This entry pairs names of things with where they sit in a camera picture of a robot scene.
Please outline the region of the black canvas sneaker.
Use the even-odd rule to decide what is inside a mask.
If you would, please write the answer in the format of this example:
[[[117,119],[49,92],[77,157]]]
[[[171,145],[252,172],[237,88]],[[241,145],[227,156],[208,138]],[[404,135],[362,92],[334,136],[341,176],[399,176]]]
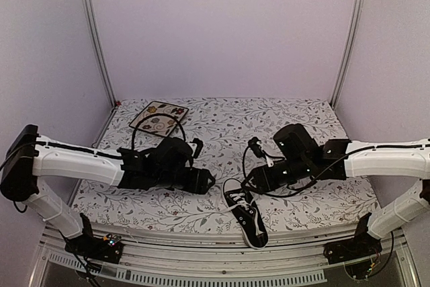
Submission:
[[[242,188],[239,180],[229,178],[222,185],[222,197],[227,210],[236,218],[247,245],[253,249],[266,247],[267,230],[252,194]]]

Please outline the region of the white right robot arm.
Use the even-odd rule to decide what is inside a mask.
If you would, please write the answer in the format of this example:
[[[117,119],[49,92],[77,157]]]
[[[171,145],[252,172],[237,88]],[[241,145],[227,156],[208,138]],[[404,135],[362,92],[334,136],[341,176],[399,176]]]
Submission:
[[[332,139],[318,145],[301,124],[288,124],[273,140],[283,159],[268,161],[245,177],[242,186],[261,195],[308,177],[312,182],[360,176],[404,176],[417,181],[382,209],[363,216],[354,236],[343,241],[352,257],[362,257],[388,233],[429,211],[429,140],[368,143]]]

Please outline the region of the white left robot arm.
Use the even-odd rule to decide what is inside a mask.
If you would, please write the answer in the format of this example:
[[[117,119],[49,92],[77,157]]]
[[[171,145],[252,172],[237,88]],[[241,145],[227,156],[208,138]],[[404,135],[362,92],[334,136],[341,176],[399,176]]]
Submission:
[[[44,176],[96,181],[127,190],[166,188],[204,195],[215,184],[207,169],[193,166],[203,143],[165,137],[155,148],[98,150],[58,142],[27,125],[1,165],[1,193],[35,210],[86,256],[95,255],[99,240],[89,221],[71,210],[42,180]]]

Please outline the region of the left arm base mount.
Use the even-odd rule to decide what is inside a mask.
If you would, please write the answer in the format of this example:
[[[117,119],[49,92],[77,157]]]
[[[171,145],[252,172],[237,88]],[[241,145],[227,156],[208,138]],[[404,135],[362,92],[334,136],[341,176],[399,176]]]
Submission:
[[[65,251],[107,263],[119,264],[124,244],[111,239],[103,239],[82,234],[72,239],[65,239]]]

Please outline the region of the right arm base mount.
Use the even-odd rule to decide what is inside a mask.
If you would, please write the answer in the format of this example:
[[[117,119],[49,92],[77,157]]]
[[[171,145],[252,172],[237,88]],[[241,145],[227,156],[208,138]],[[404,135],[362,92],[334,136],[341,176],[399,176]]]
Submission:
[[[393,232],[390,235],[390,253],[379,270],[376,270],[376,267],[380,264],[382,244],[379,239],[375,239],[367,233],[354,236],[350,239],[327,243],[323,247],[323,255],[329,264],[343,263],[375,255],[374,259],[344,266],[345,272],[353,280],[368,280],[382,272],[391,260],[394,251]]]

